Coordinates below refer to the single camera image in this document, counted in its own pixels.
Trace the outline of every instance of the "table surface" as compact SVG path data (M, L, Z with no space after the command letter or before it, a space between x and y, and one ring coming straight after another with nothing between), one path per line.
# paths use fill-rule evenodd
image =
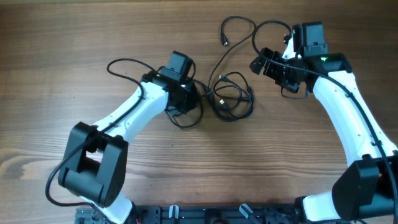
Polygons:
M291 26L323 21L330 52L346 55L374 117L398 142L397 7L397 1L372 0L0 6L0 222L71 223L75 208L56 207L44 196L68 134L79 121L104 118L137 88L107 74L106 65L130 57L159 67L178 50L194 59L196 78L207 82L227 49L219 40L227 16ZM251 29L231 21L226 34L236 43ZM284 33L265 27L257 44L283 52ZM250 71L255 56L247 42L215 73L244 74L256 97L250 117L225 123L205 103L203 120L193 129L178 129L160 114L138 135L123 187L136 204L289 203L331 189L346 160L327 113L313 95L281 97L270 78ZM136 79L147 71L133 63L114 69ZM195 119L195 112L184 119ZM79 201L56 182L52 195Z

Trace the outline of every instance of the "robotic arm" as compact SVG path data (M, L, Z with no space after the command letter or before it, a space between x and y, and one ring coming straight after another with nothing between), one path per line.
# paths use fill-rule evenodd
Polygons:
M161 67L159 72L151 71L143 75L141 85L145 91L144 99L120 122L101 133L100 137L62 166L58 183L94 203L101 210L101 215L114 223L328 223L331 220L350 221L392 214L393 191L383 155L377 146L378 143L382 144L395 174L398 168L397 148L377 125L359 94L351 65L343 54L328 54L320 22L293 26L292 38L286 39L286 42L284 54L264 48L250 68L259 74L264 67L264 75L292 93L297 93L304 82L307 90L326 109L343 144L348 164L348 169L331 191L298 197L294 204L263 207L243 204L239 208L179 208L176 205L170 208L140 207L124 198L121 188L126 173L127 149L135 136L166 108L176 113L186 113L200 101L192 78L187 78L193 61L178 52L173 52L169 64ZM369 126L351 96L327 78L306 71L321 73L347 88L366 113L377 136L370 134ZM93 126L78 123L70 133L65 156L112 124L140 96L141 89L138 89L117 110ZM103 153L101 162L86 157L87 152L97 150ZM79 209L76 220L100 223L93 214L94 210Z

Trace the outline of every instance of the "wooden table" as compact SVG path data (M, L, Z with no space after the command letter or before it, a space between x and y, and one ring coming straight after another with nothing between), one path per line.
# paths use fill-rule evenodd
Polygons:
M257 23L278 19L291 26L323 21L330 52L346 55L373 115L398 142L397 7L396 1L371 0L1 6L0 222L71 223L75 208L50 204L44 185L71 128L107 116L135 91L131 82L108 75L107 63L131 57L158 67L178 50L196 61L196 77L207 82L226 51L219 34L227 16ZM236 43L251 29L231 21L226 33ZM265 27L257 44L282 52L284 33L278 26ZM215 74L245 75L256 97L250 117L224 123L205 103L203 121L194 129L178 129L160 114L138 135L123 188L136 204L293 202L331 189L346 161L328 115L313 95L281 97L270 78L250 71L255 56L245 43ZM147 71L131 63L114 69L136 79ZM79 201L56 182L52 195Z

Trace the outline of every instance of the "wood grain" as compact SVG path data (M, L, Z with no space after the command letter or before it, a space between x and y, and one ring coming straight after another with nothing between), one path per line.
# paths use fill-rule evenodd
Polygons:
M136 86L106 73L108 62L132 57L158 67L171 51L193 58L197 78L226 51L221 21L323 21L330 52L343 52L376 120L398 142L396 1L151 1L0 6L0 222L71 223L74 208L46 201L44 185L79 121L108 115ZM232 21L236 43L250 33ZM259 46L283 51L285 30L265 27ZM251 44L238 47L215 76L242 72L255 92L253 114L220 121L205 105L203 121L180 130L156 116L129 150L124 193L138 205L292 202L329 190L346 169L329 117L310 96L282 98L274 82L250 72ZM146 72L122 63L134 78ZM189 114L186 119L194 119ZM79 200L54 182L61 201ZM370 220L390 223L391 217Z

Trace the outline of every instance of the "wooden tabletop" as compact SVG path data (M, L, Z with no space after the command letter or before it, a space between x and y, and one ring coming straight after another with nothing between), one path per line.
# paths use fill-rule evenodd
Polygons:
M137 88L107 74L106 65L129 57L159 67L178 50L194 59L196 78L207 82L227 50L220 24L232 15L257 24L322 21L329 51L346 55L374 117L398 143L397 7L397 1L373 0L0 6L0 222L71 223L75 208L46 200L47 177L77 122L104 118ZM233 44L251 29L231 21L225 31ZM264 27L257 44L283 52L284 33L277 25ZM313 95L281 97L273 80L250 71L255 56L247 42L215 73L244 74L256 97L250 117L225 123L205 103L193 129L181 130L160 114L138 135L123 187L137 205L290 203L331 189L346 159L327 113ZM147 72L133 63L114 69L136 79ZM56 181L51 193L63 202L80 200Z

